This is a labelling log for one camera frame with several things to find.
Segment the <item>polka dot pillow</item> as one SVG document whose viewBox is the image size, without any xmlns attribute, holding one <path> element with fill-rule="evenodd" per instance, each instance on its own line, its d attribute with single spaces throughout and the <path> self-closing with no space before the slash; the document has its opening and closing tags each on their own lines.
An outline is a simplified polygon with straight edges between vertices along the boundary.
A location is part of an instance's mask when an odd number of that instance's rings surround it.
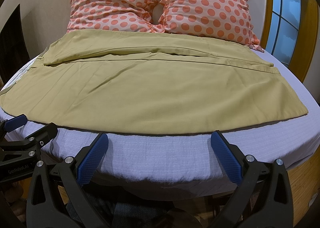
<svg viewBox="0 0 320 228">
<path fill-rule="evenodd" d="M 125 32 L 163 33 L 153 24 L 157 0 L 70 0 L 71 15 L 67 32 L 98 29 Z"/>
<path fill-rule="evenodd" d="M 158 0 L 156 17 L 166 33 L 214 37 L 262 50 L 248 0 Z"/>
</svg>

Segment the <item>right polka dot pillow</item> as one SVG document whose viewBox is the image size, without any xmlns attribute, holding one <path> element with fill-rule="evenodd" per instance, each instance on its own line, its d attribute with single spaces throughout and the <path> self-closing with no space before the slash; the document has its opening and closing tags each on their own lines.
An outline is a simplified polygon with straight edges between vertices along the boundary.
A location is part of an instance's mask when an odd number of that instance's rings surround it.
<svg viewBox="0 0 320 228">
<path fill-rule="evenodd" d="M 214 37 L 262 50 L 248 0 L 158 0 L 156 17 L 166 33 Z"/>
</svg>

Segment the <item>left polka dot pillow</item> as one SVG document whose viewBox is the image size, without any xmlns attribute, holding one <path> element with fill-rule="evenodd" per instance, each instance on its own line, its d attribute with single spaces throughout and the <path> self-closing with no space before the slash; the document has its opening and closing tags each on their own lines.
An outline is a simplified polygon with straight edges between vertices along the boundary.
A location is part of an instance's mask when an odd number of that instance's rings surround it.
<svg viewBox="0 0 320 228">
<path fill-rule="evenodd" d="M 98 29 L 125 32 L 163 33 L 153 24 L 157 0 L 70 0 L 71 15 L 67 32 Z"/>
</svg>

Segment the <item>wooden bed frame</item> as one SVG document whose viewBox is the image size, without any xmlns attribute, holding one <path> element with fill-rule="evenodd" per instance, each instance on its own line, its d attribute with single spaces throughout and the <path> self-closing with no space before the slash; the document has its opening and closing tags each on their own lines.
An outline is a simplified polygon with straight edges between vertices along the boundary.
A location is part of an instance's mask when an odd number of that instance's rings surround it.
<svg viewBox="0 0 320 228">
<path fill-rule="evenodd" d="M 305 216 L 309 202 L 319 191 L 319 156 L 314 154 L 300 166 L 289 170 L 293 197 L 293 226 Z"/>
</svg>

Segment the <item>dark wall panel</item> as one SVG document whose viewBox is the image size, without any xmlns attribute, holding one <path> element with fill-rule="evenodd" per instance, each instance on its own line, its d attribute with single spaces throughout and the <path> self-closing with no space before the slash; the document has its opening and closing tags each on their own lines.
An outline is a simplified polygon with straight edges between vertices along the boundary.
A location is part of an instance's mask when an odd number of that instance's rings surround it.
<svg viewBox="0 0 320 228">
<path fill-rule="evenodd" d="M 21 24 L 20 4 L 15 8 L 1 30 L 0 74 L 3 84 L 30 61 Z"/>
</svg>

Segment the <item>olive green pants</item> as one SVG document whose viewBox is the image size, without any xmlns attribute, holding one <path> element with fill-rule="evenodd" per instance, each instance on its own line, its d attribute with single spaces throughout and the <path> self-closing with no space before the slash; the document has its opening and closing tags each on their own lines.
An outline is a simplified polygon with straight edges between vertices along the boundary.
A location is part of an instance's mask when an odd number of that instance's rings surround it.
<svg viewBox="0 0 320 228">
<path fill-rule="evenodd" d="M 186 135 L 308 113 L 272 63 L 208 37 L 76 30 L 1 92 L 7 114 L 120 134 Z"/>
</svg>

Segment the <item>wooden framed window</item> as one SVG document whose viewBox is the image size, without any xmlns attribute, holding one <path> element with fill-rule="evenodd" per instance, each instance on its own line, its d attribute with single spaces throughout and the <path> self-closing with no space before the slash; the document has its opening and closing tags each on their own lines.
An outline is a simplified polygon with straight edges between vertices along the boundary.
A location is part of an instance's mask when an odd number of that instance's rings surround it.
<svg viewBox="0 0 320 228">
<path fill-rule="evenodd" d="M 261 45 L 301 82 L 316 50 L 318 15 L 316 0 L 266 0 Z"/>
</svg>

